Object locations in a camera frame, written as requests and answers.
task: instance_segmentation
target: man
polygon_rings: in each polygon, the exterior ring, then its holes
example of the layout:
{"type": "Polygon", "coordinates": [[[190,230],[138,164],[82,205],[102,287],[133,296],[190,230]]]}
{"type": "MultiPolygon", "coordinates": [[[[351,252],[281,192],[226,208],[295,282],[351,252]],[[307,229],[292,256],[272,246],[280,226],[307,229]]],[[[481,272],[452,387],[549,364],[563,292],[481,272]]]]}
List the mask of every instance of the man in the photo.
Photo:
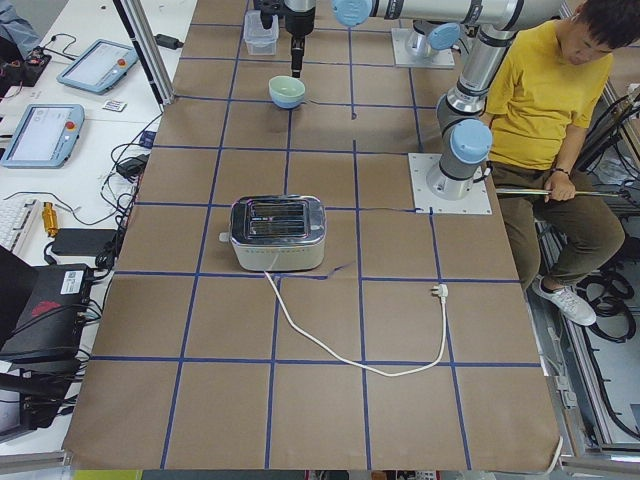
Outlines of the man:
{"type": "Polygon", "coordinates": [[[523,289],[591,325],[593,309],[568,287],[605,263],[624,241],[619,220],[573,166],[611,70],[611,52],[640,38],[640,0],[587,0],[575,15],[518,33],[487,97],[482,120],[494,142],[497,186],[549,190],[545,197],[500,198],[523,289]],[[568,244],[545,277],[534,217],[555,225],[568,244]]]}
{"type": "Polygon", "coordinates": [[[18,16],[11,2],[0,0],[0,58],[5,62],[24,60],[39,41],[40,36],[18,16]]]}

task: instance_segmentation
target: olive green pants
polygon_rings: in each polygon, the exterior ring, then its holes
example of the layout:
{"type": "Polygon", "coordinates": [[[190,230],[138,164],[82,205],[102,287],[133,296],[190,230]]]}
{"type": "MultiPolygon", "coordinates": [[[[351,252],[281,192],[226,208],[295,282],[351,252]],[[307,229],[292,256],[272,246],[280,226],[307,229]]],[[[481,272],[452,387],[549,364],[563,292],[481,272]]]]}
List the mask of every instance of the olive green pants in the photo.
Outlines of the olive green pants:
{"type": "MultiPolygon", "coordinates": [[[[548,170],[530,170],[493,163],[496,187],[544,188],[548,170]]],[[[572,172],[576,190],[593,190],[583,172],[572,172]]],[[[540,247],[535,218],[555,226],[567,236],[549,275],[562,285],[574,285],[599,268],[624,241],[620,220],[600,197],[576,196],[571,200],[544,202],[541,195],[504,195],[499,198],[502,218],[509,237],[518,277],[526,289],[540,269],[540,247]]]]}

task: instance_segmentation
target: yellow object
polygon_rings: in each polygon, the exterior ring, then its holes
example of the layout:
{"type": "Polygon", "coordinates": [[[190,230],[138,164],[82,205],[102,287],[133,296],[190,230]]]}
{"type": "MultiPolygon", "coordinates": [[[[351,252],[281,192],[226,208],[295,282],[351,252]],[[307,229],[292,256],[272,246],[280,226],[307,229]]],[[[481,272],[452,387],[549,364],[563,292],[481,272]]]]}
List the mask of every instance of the yellow object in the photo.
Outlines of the yellow object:
{"type": "Polygon", "coordinates": [[[73,480],[140,480],[142,470],[78,470],[73,480]]]}
{"type": "Polygon", "coordinates": [[[612,55],[583,65],[561,57],[556,23],[523,30],[509,49],[487,96],[496,162],[551,168],[567,125],[588,128],[612,55]]]}
{"type": "Polygon", "coordinates": [[[58,234],[58,215],[51,202],[44,202],[42,220],[44,222],[44,231],[47,232],[47,235],[55,237],[58,234]]]}

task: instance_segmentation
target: bowl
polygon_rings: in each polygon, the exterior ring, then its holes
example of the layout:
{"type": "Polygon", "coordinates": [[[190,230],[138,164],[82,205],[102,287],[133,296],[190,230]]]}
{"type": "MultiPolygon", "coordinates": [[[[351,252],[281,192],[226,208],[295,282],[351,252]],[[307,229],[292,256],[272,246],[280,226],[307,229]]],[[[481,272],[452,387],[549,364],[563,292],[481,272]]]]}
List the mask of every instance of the bowl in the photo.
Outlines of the bowl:
{"type": "Polygon", "coordinates": [[[269,80],[269,95],[280,108],[296,108],[304,100],[304,83],[286,75],[278,75],[269,80]]]}

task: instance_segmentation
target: shoe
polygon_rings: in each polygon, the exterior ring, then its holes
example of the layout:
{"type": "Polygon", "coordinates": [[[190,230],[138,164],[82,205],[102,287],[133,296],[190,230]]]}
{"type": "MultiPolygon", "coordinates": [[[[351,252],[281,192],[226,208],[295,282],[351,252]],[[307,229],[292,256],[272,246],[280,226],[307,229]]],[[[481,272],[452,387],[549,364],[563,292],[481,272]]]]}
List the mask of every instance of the shoe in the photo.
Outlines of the shoe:
{"type": "Polygon", "coordinates": [[[531,287],[533,291],[540,297],[546,298],[556,305],[560,312],[571,320],[573,323],[588,327],[596,323],[596,312],[593,311],[591,305],[571,291],[568,287],[554,290],[547,293],[542,290],[542,277],[538,276],[533,281],[531,287]]]}

